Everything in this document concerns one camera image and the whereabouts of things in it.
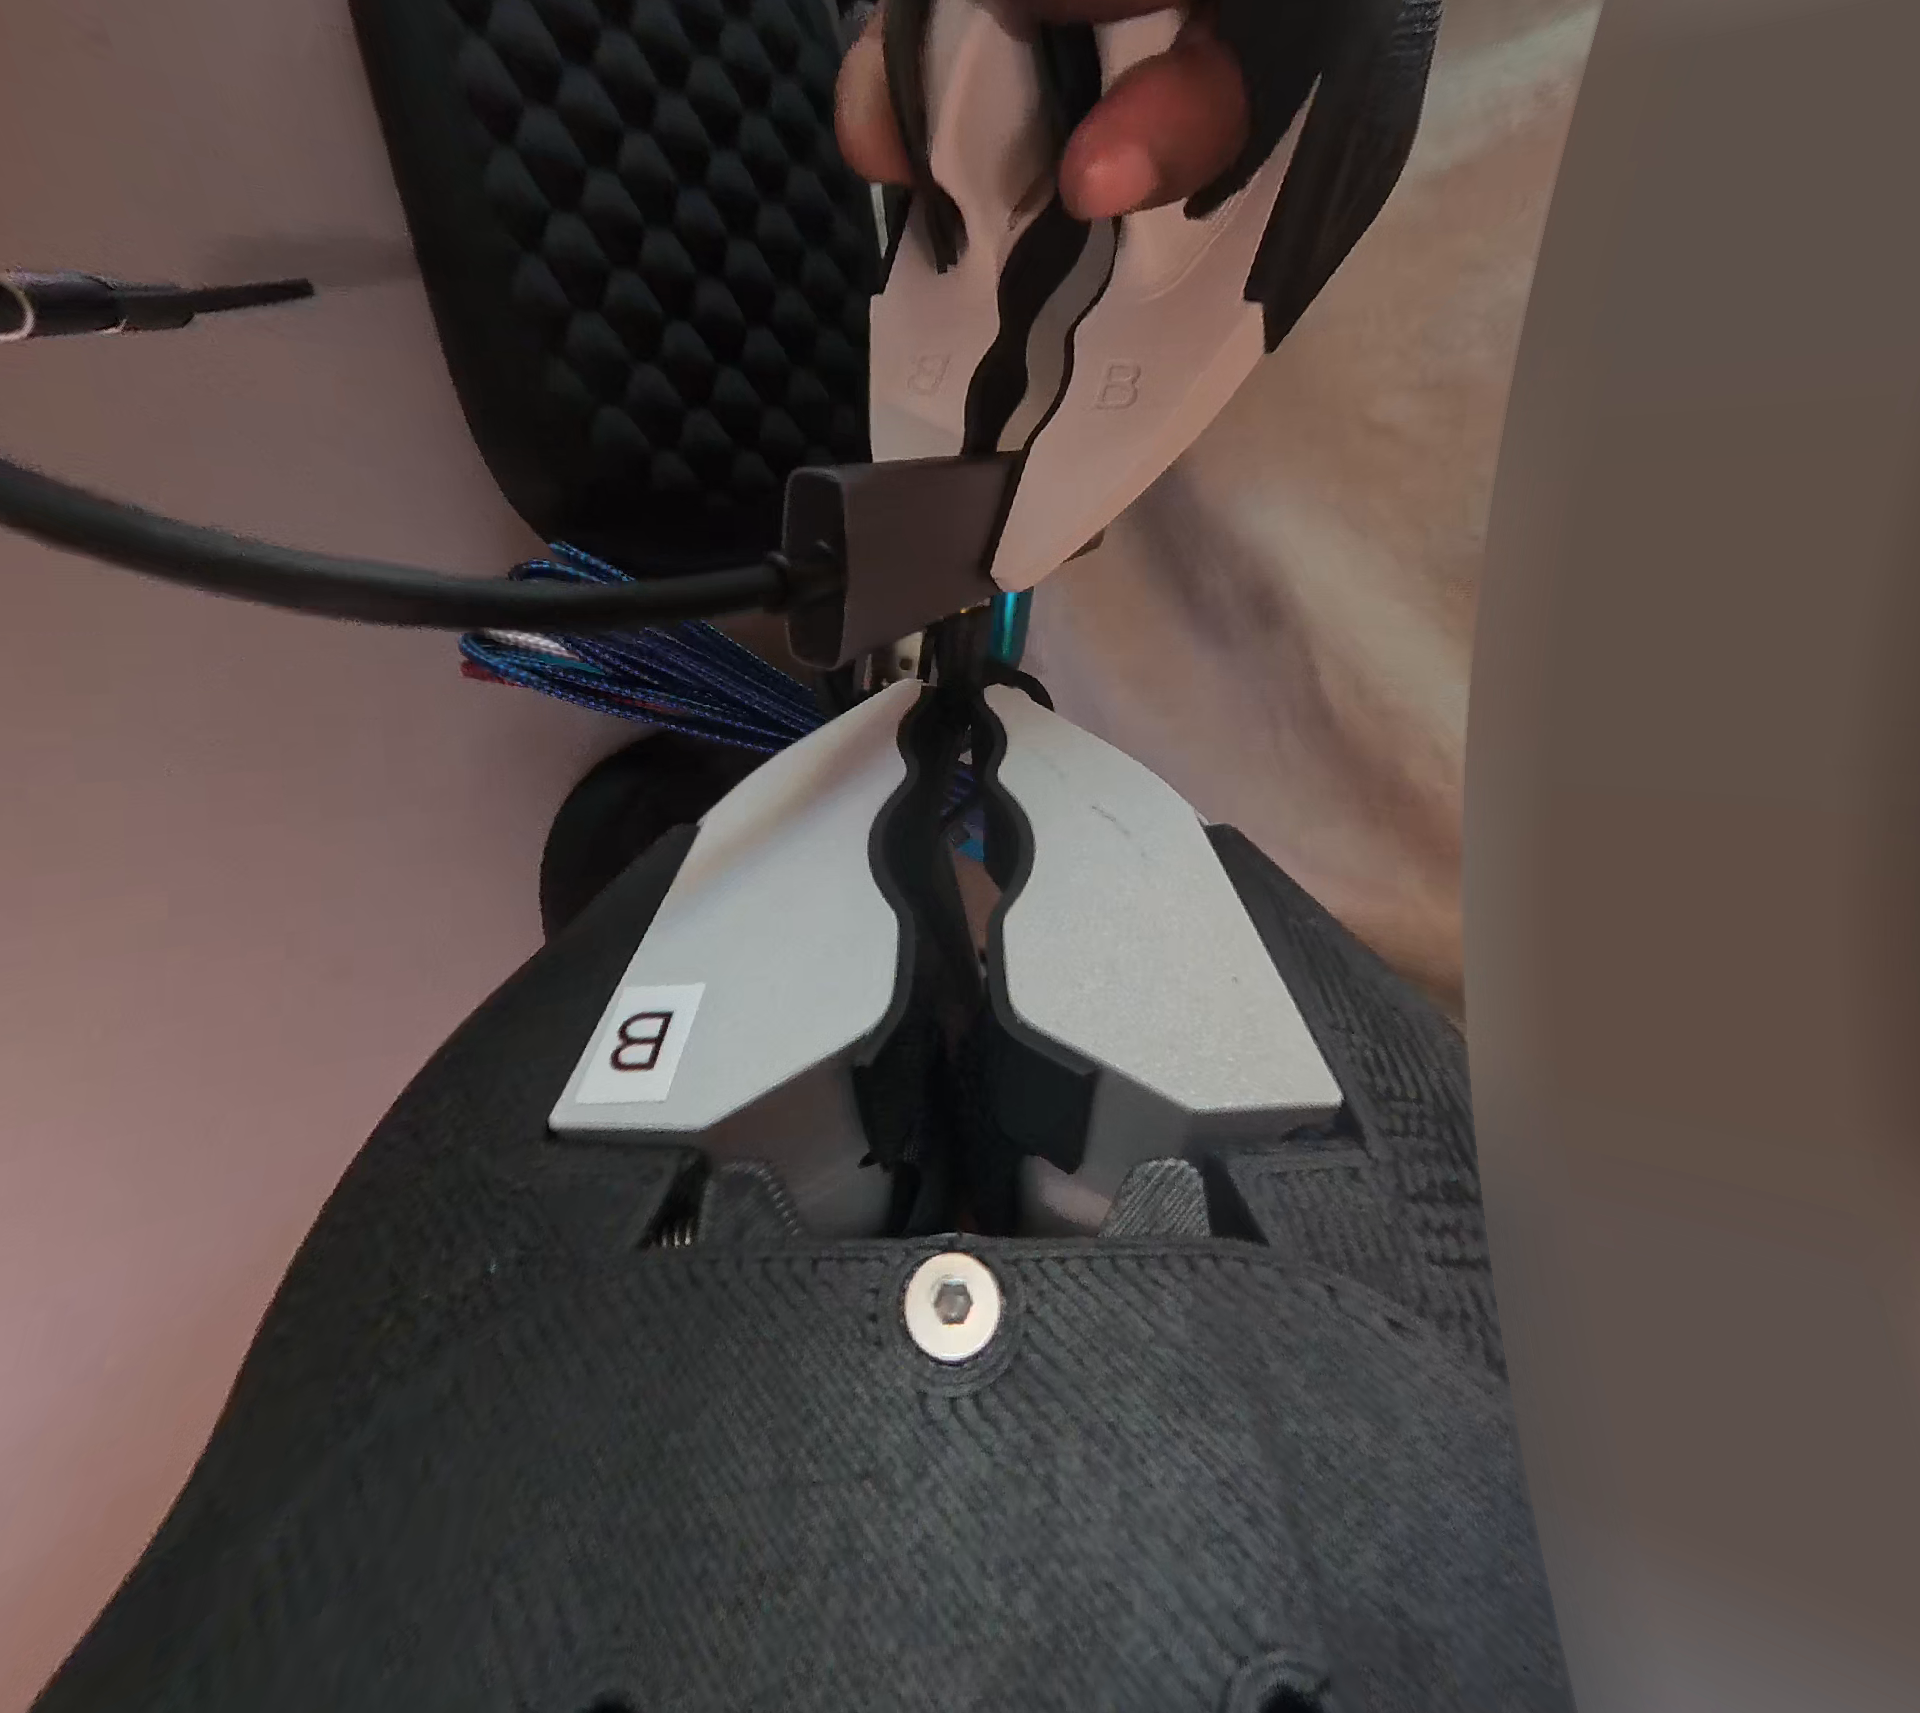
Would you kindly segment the grey usb hub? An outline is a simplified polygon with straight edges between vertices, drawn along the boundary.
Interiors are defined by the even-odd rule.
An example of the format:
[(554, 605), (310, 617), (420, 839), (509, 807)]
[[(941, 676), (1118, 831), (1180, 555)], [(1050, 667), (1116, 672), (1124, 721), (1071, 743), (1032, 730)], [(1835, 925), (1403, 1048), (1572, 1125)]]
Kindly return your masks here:
[(1017, 471), (1012, 451), (793, 470), (780, 510), (789, 653), (835, 669), (992, 599)]

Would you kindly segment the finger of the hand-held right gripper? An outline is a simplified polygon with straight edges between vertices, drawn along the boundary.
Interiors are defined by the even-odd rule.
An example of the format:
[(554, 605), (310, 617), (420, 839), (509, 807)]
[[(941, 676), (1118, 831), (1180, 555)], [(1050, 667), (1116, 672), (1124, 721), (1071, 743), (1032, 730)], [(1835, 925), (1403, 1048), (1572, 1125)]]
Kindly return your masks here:
[(933, 0), (927, 45), (929, 170), (964, 244), (936, 270), (919, 211), (892, 221), (869, 308), (872, 453), (1019, 451), (1101, 290), (1101, 228), (1060, 202), (1029, 30), (999, 0)]
[(1063, 395), (1024, 447), (989, 572), (1033, 587), (1181, 456), (1268, 348), (1248, 298), (1291, 154), (1203, 217), (1181, 205), (1114, 225), (1103, 290), (1075, 321)]

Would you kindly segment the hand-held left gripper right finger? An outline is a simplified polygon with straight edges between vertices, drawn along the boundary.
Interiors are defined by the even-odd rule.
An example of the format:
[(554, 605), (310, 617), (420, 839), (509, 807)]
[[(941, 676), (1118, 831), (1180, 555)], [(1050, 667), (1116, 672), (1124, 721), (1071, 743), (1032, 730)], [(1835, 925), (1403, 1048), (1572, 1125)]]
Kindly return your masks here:
[(1331, 1066), (1202, 815), (1025, 691), (982, 702), (1006, 1132), (1048, 1167), (1136, 1167), (1330, 1125)]

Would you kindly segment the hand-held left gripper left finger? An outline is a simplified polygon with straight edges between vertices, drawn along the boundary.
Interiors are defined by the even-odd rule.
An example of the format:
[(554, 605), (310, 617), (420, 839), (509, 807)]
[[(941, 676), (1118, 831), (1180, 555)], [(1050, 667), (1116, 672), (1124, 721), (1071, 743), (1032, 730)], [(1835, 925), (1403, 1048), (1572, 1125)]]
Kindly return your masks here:
[(698, 823), (547, 1116), (574, 1139), (860, 1167), (851, 1059), (900, 986), (869, 841), (907, 775), (896, 682), (777, 752)]

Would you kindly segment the black foam-lined case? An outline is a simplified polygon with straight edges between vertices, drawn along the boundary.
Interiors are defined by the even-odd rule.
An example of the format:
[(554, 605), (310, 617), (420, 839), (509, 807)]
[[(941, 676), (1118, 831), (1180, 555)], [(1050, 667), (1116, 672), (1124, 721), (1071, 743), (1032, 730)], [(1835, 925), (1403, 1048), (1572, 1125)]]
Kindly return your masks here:
[(827, 0), (348, 0), (458, 404), (545, 542), (748, 564), (868, 458)]

